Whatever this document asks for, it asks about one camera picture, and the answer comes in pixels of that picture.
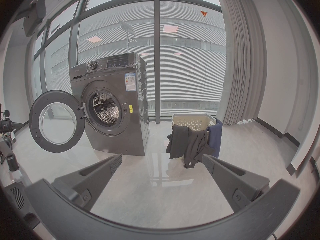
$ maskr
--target washing machine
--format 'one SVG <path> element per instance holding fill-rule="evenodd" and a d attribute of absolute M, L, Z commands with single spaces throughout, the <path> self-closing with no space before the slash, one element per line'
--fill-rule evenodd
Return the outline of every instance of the washing machine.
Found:
<path fill-rule="evenodd" d="M 85 130 L 95 150 L 144 156 L 149 137 L 146 66 L 138 54 L 126 53 L 71 68 L 73 96 L 61 90 L 40 96 L 30 112 L 32 136 L 45 150 L 58 153 L 73 147 Z M 74 126 L 70 137 L 60 142 L 42 130 L 46 111 L 54 104 L 71 115 Z"/>

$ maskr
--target vent grille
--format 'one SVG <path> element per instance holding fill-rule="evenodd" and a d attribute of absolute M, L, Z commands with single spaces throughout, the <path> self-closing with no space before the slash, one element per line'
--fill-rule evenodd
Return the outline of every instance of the vent grille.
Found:
<path fill-rule="evenodd" d="M 17 206 L 18 206 L 18 210 L 20 210 L 24 206 L 24 198 L 21 194 L 21 191 L 17 187 L 11 188 L 10 191 L 14 195 L 14 198 L 15 198 Z"/>

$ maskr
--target tiled floor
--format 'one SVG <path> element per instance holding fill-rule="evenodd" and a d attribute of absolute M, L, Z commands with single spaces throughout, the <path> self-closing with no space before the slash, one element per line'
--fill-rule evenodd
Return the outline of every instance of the tiled floor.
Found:
<path fill-rule="evenodd" d="M 102 192 L 92 213 L 116 222 L 149 228 L 195 226 L 233 213 L 203 164 L 185 169 L 182 160 L 169 159 L 166 137 L 171 131 L 171 122 L 150 123 L 146 156 L 123 156 L 122 165 Z M 60 154 L 38 147 L 28 127 L 16 138 L 14 153 L 32 182 L 41 178 L 52 182 L 56 177 L 112 155 L 93 150 L 85 134 L 75 147 Z M 275 232 L 278 237 L 296 220 L 316 188 L 311 166 L 299 178 L 291 177 L 286 171 L 296 149 L 286 138 L 278 138 L 254 121 L 223 126 L 220 159 L 268 177 L 270 186 L 283 178 L 301 189 L 294 208 Z"/>

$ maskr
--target white laundry basket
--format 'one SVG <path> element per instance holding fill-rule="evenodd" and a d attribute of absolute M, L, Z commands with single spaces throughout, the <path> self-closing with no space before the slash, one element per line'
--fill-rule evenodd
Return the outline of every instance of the white laundry basket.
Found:
<path fill-rule="evenodd" d="M 193 131 L 206 130 L 216 124 L 216 119 L 208 114 L 173 114 L 172 125 L 188 126 Z"/>

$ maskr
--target gray curtain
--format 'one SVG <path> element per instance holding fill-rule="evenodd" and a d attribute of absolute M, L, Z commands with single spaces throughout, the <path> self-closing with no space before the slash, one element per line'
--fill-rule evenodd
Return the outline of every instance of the gray curtain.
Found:
<path fill-rule="evenodd" d="M 266 44 L 252 0 L 220 0 L 226 27 L 226 74 L 217 118 L 226 125 L 257 118 L 267 76 Z"/>

